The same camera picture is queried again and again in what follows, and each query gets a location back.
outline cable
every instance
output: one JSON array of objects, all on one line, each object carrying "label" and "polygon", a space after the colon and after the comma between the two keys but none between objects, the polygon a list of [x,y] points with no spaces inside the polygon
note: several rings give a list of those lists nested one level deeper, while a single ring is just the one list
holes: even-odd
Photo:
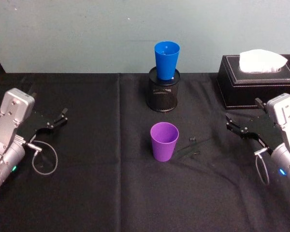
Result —
[{"label": "cable", "polygon": [[30,143],[32,143],[32,141],[35,139],[35,137],[37,137],[37,135],[35,134],[31,139],[30,139]]},{"label": "cable", "polygon": [[[262,163],[263,163],[264,170],[265,170],[265,174],[266,174],[266,180],[267,180],[266,182],[263,180],[263,178],[262,178],[262,176],[261,176],[261,173],[260,173],[260,170],[259,170],[259,167],[258,167],[258,158],[260,158],[260,160],[261,160]],[[268,172],[267,172],[267,168],[266,168],[265,162],[264,162],[264,160],[263,160],[263,158],[262,158],[261,155],[257,155],[257,156],[256,156],[256,168],[257,168],[257,171],[258,171],[258,174],[259,174],[259,177],[260,177],[260,180],[262,181],[262,183],[263,183],[264,185],[269,185],[269,184],[270,184],[269,174],[268,174]]]},{"label": "cable", "polygon": [[56,164],[55,164],[54,169],[53,169],[52,171],[48,172],[48,173],[41,173],[41,172],[38,171],[38,170],[36,169],[36,167],[34,166],[34,160],[35,160],[35,157],[38,155],[38,152],[34,153],[34,156],[33,156],[33,158],[32,158],[32,162],[31,162],[33,169],[34,169],[38,174],[40,174],[40,175],[50,175],[51,173],[53,173],[53,172],[57,169],[57,166],[58,166],[58,155],[57,155],[57,152],[56,152],[56,150],[55,150],[55,149],[54,149],[50,144],[48,144],[48,143],[46,143],[46,142],[43,142],[43,141],[39,141],[39,140],[33,140],[33,139],[31,139],[30,142],[37,142],[37,143],[41,143],[41,144],[47,145],[47,146],[49,146],[49,147],[53,150],[53,152],[54,152],[54,155],[55,155],[55,158],[56,158]]}]

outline white tissue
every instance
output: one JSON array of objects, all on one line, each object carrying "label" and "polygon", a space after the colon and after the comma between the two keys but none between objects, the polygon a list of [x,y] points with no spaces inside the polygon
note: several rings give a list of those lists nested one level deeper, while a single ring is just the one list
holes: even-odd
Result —
[{"label": "white tissue", "polygon": [[245,73],[275,73],[287,63],[287,59],[275,52],[262,49],[240,53],[240,69]]}]

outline black leather tissue box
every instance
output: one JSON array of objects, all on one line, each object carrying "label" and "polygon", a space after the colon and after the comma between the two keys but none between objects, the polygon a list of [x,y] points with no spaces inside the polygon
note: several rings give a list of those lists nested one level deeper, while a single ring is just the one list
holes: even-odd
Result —
[{"label": "black leather tissue box", "polygon": [[263,102],[282,94],[290,94],[290,55],[278,72],[246,73],[239,67],[239,55],[222,56],[217,76],[226,109],[257,108],[255,98]]}]

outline mesh cylinder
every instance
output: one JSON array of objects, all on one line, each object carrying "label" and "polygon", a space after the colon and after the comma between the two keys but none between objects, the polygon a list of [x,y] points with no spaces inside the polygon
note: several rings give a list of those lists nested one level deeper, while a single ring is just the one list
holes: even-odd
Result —
[{"label": "mesh cylinder", "polygon": [[156,67],[151,69],[147,88],[147,105],[158,112],[167,112],[174,109],[177,106],[178,84],[178,70],[175,70],[173,79],[165,81],[157,77]]}]

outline table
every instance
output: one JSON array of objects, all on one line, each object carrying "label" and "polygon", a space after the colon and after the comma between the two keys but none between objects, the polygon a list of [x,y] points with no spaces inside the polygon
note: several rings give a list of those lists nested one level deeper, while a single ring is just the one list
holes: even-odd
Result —
[{"label": "table", "polygon": [[[290,232],[290,182],[265,156],[271,184],[261,183],[260,146],[226,130],[216,75],[182,73],[178,106],[158,113],[145,102],[146,73],[0,73],[0,103],[17,87],[36,92],[35,109],[49,118],[69,109],[68,124],[46,138],[56,172],[36,174],[28,150],[1,186],[0,232]],[[263,114],[228,113],[238,122]],[[159,121],[180,133],[166,163],[152,157],[149,130]]]}]

